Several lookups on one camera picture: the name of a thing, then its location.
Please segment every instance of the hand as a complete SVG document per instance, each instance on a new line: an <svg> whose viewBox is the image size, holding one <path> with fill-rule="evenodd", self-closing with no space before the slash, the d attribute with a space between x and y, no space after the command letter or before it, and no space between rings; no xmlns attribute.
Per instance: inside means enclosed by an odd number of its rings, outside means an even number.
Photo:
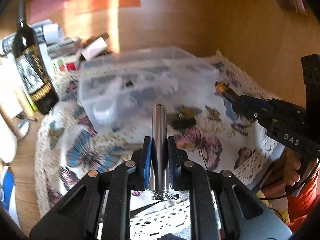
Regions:
<svg viewBox="0 0 320 240"><path fill-rule="evenodd" d="M313 161L309 164L306 172L308 174L315 168L317 162ZM284 182L287 185L293 186L296 182L300 180L300 175L298 174L297 170L300 169L301 162L298 155L291 149L287 151L287 161L284 165Z"/></svg>

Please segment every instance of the pink sticky note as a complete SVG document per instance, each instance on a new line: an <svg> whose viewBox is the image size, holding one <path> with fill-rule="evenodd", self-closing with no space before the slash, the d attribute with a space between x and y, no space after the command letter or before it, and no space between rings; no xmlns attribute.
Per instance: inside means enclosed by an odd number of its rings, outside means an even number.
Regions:
<svg viewBox="0 0 320 240"><path fill-rule="evenodd" d="M66 0L33 0L30 4L30 23L44 20L51 12L64 8Z"/></svg>

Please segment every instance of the cable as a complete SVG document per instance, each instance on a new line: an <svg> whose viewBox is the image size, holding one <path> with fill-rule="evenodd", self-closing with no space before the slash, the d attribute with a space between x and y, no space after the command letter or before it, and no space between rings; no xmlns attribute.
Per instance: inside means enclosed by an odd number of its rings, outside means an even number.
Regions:
<svg viewBox="0 0 320 240"><path fill-rule="evenodd" d="M299 186L297 186L297 188L293 191L295 192L296 190L298 190L299 188L301 188L310 178L311 176L316 172L318 166L319 166L320 160L318 161L317 165L315 166L315 168L311 171L310 175L302 182L299 184ZM277 200L277 199L281 199L281 198L285 198L287 197L287 194L284 194L282 196L278 196L278 197L265 197L265 198L260 198L260 200Z"/></svg>
<svg viewBox="0 0 320 240"><path fill-rule="evenodd" d="M273 210L274 212L276 212L279 215L279 217L281 218L281 220L284 222L283 217L282 217L281 213L278 210L276 210L274 208L270 208L270 209Z"/></svg>

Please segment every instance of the plastic storage box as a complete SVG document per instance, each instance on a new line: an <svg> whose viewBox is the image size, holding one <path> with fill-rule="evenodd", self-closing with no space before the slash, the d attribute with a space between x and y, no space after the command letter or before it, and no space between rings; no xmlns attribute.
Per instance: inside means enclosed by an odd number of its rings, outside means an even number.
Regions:
<svg viewBox="0 0 320 240"><path fill-rule="evenodd" d="M152 107L166 111L210 100L218 70L176 47L98 57L80 69L79 104L97 132L150 120Z"/></svg>

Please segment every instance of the screw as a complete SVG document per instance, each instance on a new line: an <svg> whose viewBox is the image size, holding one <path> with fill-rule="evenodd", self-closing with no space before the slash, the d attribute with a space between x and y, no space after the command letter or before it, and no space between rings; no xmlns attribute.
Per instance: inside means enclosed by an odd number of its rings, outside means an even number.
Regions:
<svg viewBox="0 0 320 240"><path fill-rule="evenodd" d="M91 170L88 172L89 177L93 178L98 175L98 172L96 170Z"/></svg>
<svg viewBox="0 0 320 240"><path fill-rule="evenodd" d="M225 177L225 178L230 178L231 175L232 175L232 173L231 173L231 171L223 170L223 171L221 171L221 175L222 175L223 177Z"/></svg>
<svg viewBox="0 0 320 240"><path fill-rule="evenodd" d="M125 166L127 167L134 167L136 163L132 160L125 162Z"/></svg>
<svg viewBox="0 0 320 240"><path fill-rule="evenodd" d="M191 168L191 167L193 167L194 163L193 163L192 161L185 161L185 162L184 162L184 165L185 165L186 167Z"/></svg>

